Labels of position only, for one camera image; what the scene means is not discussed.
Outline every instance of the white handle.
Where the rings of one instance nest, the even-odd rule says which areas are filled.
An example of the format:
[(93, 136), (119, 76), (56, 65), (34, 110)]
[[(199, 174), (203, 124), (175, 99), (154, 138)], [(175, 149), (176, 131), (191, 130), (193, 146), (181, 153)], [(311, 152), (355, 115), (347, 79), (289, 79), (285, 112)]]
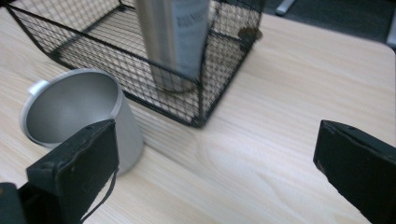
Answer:
[(29, 88), (29, 93), (31, 95), (37, 95), (43, 88), (48, 86), (50, 83), (46, 80), (39, 80), (33, 86)]

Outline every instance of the light wood surface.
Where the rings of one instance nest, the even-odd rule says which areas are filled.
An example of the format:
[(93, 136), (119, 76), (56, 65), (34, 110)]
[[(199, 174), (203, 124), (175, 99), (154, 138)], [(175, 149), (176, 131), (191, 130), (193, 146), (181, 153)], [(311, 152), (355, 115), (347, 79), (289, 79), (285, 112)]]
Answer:
[[(395, 146), (395, 57), (384, 45), (263, 15), (263, 39), (202, 130), (131, 102), (140, 162), (87, 223), (369, 223), (312, 162), (330, 119)], [(66, 71), (0, 9), (0, 182), (47, 152), (21, 132), (39, 79)]]

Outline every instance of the black wire basket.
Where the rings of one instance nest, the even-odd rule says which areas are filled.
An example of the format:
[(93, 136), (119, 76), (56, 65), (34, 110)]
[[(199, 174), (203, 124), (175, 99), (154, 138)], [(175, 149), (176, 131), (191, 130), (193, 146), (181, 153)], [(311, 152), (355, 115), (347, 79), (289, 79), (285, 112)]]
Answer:
[[(134, 1), (20, 0), (8, 12), (37, 47), (70, 69), (93, 67), (115, 76), (125, 95), (168, 118), (203, 127), (257, 39), (263, 0), (210, 1), (201, 75), (186, 78), (148, 59)], [(151, 69), (194, 88), (156, 87)]]

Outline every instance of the metal mesh basket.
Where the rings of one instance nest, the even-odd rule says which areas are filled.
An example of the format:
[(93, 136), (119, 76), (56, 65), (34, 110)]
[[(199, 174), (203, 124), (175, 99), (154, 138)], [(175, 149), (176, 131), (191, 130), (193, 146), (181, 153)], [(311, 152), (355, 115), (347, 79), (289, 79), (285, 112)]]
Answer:
[[(256, 40), (263, 0), (210, 2), (210, 30), (196, 80), (148, 59), (134, 1), (21, 0), (6, 7), (55, 62), (71, 69), (105, 70), (131, 100), (183, 124), (202, 127)], [(185, 79), (194, 88), (162, 91), (150, 67), (164, 77)]]

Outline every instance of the tabletop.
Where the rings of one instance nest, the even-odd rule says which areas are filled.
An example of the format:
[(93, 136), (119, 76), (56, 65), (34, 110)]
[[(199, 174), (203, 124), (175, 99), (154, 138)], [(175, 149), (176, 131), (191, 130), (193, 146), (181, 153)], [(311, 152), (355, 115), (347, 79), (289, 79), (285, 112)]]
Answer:
[[(143, 156), (87, 223), (369, 223), (312, 160), (322, 119), (395, 146), (393, 51), (268, 15), (260, 29), (203, 129), (130, 102)], [(0, 52), (0, 182), (20, 187), (47, 153), (20, 128), (27, 89), (67, 69), (4, 8)]]

